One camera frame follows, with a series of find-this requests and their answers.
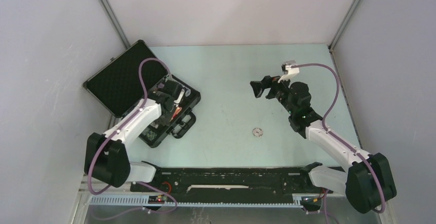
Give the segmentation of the white poker chip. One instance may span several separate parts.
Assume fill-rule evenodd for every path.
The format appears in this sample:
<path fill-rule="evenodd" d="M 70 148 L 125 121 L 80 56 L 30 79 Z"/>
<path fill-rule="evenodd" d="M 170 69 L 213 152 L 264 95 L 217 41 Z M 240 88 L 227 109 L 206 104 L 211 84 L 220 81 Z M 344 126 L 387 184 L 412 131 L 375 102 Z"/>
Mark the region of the white poker chip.
<path fill-rule="evenodd" d="M 252 130 L 252 134 L 253 134 L 255 137 L 262 137 L 263 134 L 264 134 L 264 132 L 263 132 L 263 130 L 262 130 L 261 128 L 256 127 L 256 128 L 254 128 L 254 129 Z"/>

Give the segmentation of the red playing card deck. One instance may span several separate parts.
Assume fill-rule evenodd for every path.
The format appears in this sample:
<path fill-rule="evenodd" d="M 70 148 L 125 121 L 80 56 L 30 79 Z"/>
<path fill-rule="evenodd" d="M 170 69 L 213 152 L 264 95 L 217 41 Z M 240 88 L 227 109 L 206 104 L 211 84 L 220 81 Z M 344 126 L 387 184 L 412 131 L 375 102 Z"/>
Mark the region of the red playing card deck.
<path fill-rule="evenodd" d="M 181 112 L 181 110 L 182 110 L 181 107 L 177 107 L 171 120 L 173 120 L 175 117 L 177 117 L 177 115 Z"/>

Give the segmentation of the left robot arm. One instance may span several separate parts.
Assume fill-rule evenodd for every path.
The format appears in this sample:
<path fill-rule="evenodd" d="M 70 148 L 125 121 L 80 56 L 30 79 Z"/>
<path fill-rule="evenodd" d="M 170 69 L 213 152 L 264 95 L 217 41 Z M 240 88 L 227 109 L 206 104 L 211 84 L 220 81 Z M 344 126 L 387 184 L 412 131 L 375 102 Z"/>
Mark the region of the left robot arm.
<path fill-rule="evenodd" d="M 102 134 L 91 134 L 84 169 L 88 181 L 97 179 L 116 188 L 128 181 L 142 181 L 149 191 L 159 190 L 162 177 L 156 173 L 156 167 L 146 162 L 132 162 L 128 150 L 150 124 L 169 124 L 184 96 L 180 83 L 167 80 L 157 89 L 146 92 L 115 126 Z"/>

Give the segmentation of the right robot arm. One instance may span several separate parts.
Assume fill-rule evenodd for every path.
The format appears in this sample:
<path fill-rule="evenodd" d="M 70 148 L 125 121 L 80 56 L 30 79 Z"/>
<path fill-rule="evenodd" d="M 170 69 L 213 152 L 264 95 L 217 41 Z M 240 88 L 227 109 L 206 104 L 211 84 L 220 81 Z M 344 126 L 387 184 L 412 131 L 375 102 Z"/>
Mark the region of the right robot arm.
<path fill-rule="evenodd" d="M 291 128 L 304 139 L 316 144 L 341 167 L 331 169 L 321 163 L 304 168 L 299 185 L 305 192 L 325 188 L 344 195 L 360 213 L 368 213 L 397 196 L 397 189 L 386 156 L 371 154 L 345 141 L 323 125 L 324 119 L 311 107 L 309 87 L 303 82 L 280 81 L 279 76 L 265 76 L 251 81 L 254 96 L 277 100 L 289 113 Z"/>

